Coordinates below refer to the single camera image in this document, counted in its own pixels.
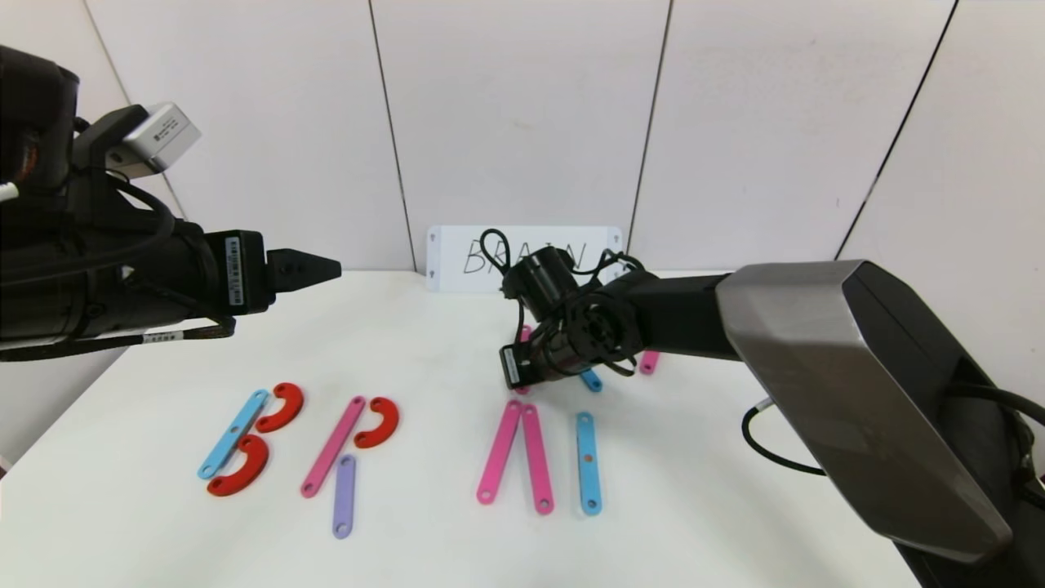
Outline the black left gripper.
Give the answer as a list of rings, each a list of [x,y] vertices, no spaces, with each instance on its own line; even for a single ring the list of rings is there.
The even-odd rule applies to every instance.
[[[120,293],[123,324],[183,323],[206,311],[233,317],[265,312],[273,293],[342,276],[342,265],[332,258],[291,248],[269,250],[265,256],[257,231],[206,232],[189,222],[176,222],[171,235],[130,266]]]

